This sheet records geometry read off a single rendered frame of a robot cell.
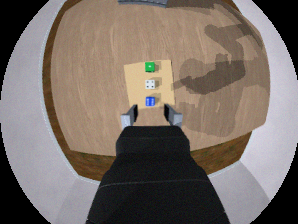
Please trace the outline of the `tan flat mat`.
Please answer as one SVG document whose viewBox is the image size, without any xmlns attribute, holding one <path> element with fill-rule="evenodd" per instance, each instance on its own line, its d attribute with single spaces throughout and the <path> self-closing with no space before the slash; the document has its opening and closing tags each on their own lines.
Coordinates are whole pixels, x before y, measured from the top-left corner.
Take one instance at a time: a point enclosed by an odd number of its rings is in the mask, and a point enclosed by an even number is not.
<svg viewBox="0 0 298 224">
<path fill-rule="evenodd" d="M 154 72 L 145 72 L 145 62 L 124 65 L 130 108 L 138 109 L 175 105 L 171 60 L 147 61 L 155 63 Z M 155 80 L 155 89 L 146 89 L 145 80 Z M 155 97 L 155 106 L 146 106 L 146 96 Z"/>
</svg>

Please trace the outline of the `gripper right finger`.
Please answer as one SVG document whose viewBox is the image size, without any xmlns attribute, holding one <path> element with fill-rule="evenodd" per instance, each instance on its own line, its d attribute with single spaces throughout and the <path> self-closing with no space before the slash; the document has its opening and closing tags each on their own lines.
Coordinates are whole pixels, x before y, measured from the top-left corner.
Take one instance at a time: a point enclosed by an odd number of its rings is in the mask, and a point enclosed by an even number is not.
<svg viewBox="0 0 298 224">
<path fill-rule="evenodd" d="M 177 113 L 169 104 L 164 104 L 164 116 L 170 125 L 182 127 L 183 114 Z"/>
</svg>

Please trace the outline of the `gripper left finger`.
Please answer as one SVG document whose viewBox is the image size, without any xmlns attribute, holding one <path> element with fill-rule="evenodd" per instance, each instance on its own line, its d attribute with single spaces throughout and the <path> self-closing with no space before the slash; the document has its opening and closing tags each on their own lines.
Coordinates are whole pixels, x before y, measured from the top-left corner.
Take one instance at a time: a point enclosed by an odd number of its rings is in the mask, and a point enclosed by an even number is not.
<svg viewBox="0 0 298 224">
<path fill-rule="evenodd" d="M 133 106 L 128 110 L 126 114 L 121 115 L 122 130 L 127 126 L 133 126 L 134 122 L 138 117 L 138 104 L 133 104 Z"/>
</svg>

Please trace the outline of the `blue die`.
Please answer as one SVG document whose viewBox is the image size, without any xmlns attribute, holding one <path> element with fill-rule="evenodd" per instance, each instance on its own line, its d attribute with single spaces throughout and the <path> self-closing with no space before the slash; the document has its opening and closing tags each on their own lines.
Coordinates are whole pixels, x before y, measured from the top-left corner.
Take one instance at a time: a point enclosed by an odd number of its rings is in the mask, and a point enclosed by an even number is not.
<svg viewBox="0 0 298 224">
<path fill-rule="evenodd" d="M 155 97 L 146 96 L 146 106 L 155 106 Z"/>
</svg>

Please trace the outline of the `grey die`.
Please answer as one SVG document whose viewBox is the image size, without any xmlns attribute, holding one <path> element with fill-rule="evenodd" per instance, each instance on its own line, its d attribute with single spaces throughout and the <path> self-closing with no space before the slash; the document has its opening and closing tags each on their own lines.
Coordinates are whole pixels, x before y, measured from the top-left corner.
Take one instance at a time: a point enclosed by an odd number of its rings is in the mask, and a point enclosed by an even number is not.
<svg viewBox="0 0 298 224">
<path fill-rule="evenodd" d="M 155 89 L 155 80 L 145 80 L 146 89 Z"/>
</svg>

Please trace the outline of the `green die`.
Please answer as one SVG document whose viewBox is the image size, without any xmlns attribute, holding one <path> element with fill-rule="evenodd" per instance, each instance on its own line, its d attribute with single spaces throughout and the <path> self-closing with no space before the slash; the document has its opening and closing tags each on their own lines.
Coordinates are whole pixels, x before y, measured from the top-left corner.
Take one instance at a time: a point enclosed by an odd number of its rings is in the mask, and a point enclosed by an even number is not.
<svg viewBox="0 0 298 224">
<path fill-rule="evenodd" d="M 154 72 L 155 63 L 154 62 L 145 62 L 145 72 Z"/>
</svg>

